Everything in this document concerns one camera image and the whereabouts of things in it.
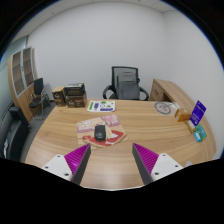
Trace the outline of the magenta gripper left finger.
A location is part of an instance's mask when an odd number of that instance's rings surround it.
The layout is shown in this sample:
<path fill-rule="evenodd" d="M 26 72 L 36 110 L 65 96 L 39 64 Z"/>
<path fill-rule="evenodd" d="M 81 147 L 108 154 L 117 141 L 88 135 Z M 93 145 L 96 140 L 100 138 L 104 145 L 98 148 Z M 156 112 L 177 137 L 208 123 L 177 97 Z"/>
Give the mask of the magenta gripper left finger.
<path fill-rule="evenodd" d="M 82 181 L 91 146 L 86 144 L 63 156 L 57 154 L 42 169 L 79 185 Z"/>

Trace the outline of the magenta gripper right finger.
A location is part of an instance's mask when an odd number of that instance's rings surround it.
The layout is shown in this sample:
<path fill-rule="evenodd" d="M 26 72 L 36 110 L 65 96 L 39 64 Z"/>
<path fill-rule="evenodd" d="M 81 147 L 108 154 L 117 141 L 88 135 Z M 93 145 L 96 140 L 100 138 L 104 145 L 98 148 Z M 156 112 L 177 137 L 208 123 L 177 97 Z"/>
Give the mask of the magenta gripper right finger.
<path fill-rule="evenodd" d="M 136 143 L 132 146 L 132 153 L 145 185 L 182 169 L 168 154 L 157 154 Z"/>

